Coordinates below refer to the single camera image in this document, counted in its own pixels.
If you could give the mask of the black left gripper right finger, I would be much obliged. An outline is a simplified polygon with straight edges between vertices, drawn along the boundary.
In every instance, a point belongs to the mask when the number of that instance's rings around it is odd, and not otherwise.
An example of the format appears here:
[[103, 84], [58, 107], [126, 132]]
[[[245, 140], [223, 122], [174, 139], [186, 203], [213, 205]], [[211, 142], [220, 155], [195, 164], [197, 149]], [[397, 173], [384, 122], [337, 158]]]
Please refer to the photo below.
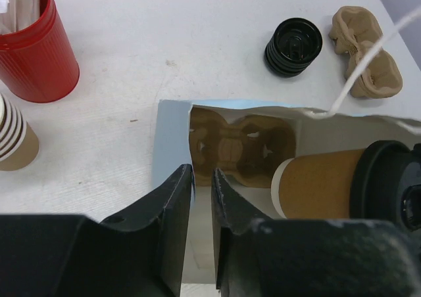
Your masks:
[[223, 171], [211, 188], [216, 287], [223, 296], [419, 296], [420, 261], [392, 223], [273, 219]]

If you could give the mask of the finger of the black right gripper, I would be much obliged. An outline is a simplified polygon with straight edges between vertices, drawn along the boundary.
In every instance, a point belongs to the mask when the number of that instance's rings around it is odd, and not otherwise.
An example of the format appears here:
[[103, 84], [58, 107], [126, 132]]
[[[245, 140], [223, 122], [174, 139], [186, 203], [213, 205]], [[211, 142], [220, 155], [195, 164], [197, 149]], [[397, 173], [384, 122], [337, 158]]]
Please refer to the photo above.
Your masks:
[[395, 221], [406, 231], [420, 230], [420, 151], [399, 153], [394, 161]]

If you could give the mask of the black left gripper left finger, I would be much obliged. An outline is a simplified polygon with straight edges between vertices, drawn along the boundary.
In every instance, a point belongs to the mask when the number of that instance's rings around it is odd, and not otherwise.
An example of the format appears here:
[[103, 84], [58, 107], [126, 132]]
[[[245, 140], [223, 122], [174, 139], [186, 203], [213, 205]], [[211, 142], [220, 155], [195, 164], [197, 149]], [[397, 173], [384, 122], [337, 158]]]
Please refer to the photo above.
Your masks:
[[1, 216], [2, 296], [179, 296], [192, 168], [101, 222]]

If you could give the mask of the brown paper coffee cup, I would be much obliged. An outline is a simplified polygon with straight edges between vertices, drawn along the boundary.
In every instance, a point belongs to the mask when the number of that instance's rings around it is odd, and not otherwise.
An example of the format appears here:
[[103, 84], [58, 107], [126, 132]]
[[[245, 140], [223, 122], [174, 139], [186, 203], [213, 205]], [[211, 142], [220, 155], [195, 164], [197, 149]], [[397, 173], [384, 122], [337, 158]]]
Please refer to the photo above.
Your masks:
[[270, 193], [286, 219], [348, 219], [350, 190], [364, 149], [313, 154], [282, 162]]

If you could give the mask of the brown cardboard cup carrier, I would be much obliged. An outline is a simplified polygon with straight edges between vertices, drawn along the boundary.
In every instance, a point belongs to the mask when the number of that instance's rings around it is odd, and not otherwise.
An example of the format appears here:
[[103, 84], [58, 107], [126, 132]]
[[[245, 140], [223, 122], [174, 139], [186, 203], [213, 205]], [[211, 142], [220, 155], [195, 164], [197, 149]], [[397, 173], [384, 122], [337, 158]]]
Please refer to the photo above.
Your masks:
[[248, 115], [230, 124], [214, 111], [191, 110], [189, 149], [200, 187], [211, 186], [213, 170], [219, 168], [246, 187], [269, 188], [296, 146], [295, 132], [283, 119]]

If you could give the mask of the black coffee cup lid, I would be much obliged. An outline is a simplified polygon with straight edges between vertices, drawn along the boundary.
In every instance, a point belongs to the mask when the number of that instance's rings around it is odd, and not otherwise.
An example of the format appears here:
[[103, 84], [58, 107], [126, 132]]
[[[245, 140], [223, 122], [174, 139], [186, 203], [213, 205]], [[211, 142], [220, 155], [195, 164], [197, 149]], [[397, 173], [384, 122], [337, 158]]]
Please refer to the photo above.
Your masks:
[[350, 218], [397, 223], [403, 192], [399, 185], [413, 160], [412, 151], [399, 141], [376, 141], [367, 147], [351, 181]]

